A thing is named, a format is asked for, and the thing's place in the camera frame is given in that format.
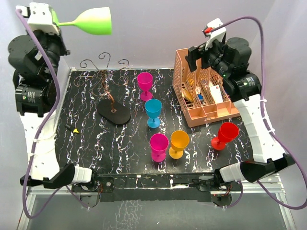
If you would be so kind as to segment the green wine glass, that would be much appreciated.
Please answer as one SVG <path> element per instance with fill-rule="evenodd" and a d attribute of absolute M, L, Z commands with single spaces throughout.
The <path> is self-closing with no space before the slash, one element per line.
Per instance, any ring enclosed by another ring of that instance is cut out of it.
<path fill-rule="evenodd" d="M 52 14 L 52 18 L 57 26 L 75 26 L 92 35 L 112 34 L 112 19 L 109 7 L 85 10 L 71 22 L 60 22 L 55 12 Z"/>

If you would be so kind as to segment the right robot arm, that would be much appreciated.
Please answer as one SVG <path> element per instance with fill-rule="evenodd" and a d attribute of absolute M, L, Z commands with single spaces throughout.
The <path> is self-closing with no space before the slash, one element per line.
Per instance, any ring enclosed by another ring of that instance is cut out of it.
<path fill-rule="evenodd" d="M 259 78 L 248 71 L 251 48 L 247 40 L 233 37 L 226 42 L 215 39 L 212 47 L 205 44 L 188 49 L 185 59 L 190 71 L 212 68 L 223 78 L 223 88 L 239 111 L 252 145 L 253 159 L 230 164 L 214 172 L 214 186 L 225 190 L 232 181 L 255 182 L 295 164 L 293 157 L 271 136 L 272 128 L 265 121 L 264 100 Z"/>

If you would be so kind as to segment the metal wine glass rack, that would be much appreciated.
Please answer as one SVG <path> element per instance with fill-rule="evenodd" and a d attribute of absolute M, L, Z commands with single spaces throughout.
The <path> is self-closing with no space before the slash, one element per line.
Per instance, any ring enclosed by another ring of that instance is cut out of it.
<path fill-rule="evenodd" d="M 96 68 L 97 74 L 93 77 L 99 78 L 97 85 L 99 84 L 100 87 L 103 89 L 104 93 L 106 93 L 107 95 L 107 99 L 100 99 L 96 106 L 96 109 L 103 118 L 106 118 L 112 124 L 123 126 L 130 121 L 131 112 L 129 108 L 125 107 L 123 104 L 117 102 L 114 99 L 110 92 L 110 89 L 108 88 L 106 80 L 110 76 L 108 73 L 108 66 L 111 61 L 111 55 L 108 52 L 103 52 L 98 55 L 98 58 L 100 60 L 103 60 L 106 56 L 108 56 L 108 62 L 105 69 L 98 69 L 98 67 L 90 59 L 82 60 L 79 66 L 82 69 L 85 69 L 88 66 L 86 62 L 91 62 L 92 65 Z"/>

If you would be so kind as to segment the blue wine glass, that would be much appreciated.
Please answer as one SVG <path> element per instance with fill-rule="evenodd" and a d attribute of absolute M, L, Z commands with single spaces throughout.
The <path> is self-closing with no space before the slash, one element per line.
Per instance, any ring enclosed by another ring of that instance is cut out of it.
<path fill-rule="evenodd" d="M 160 126 L 159 116 L 162 111 L 162 103 L 158 99 L 150 99 L 145 103 L 145 111 L 148 115 L 147 125 L 150 128 L 158 128 Z"/>

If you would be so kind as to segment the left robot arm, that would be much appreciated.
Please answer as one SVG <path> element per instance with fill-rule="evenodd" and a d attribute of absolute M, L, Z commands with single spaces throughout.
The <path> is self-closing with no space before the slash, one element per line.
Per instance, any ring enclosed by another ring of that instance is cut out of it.
<path fill-rule="evenodd" d="M 88 191 L 99 186 L 93 171 L 73 163 L 60 167 L 55 151 L 53 106 L 59 103 L 59 90 L 51 72 L 30 35 L 20 35 L 8 45 L 8 62 L 14 67 L 16 109 L 24 127 L 29 173 L 20 178 L 26 186 L 43 185 L 57 189 L 82 184 Z"/>

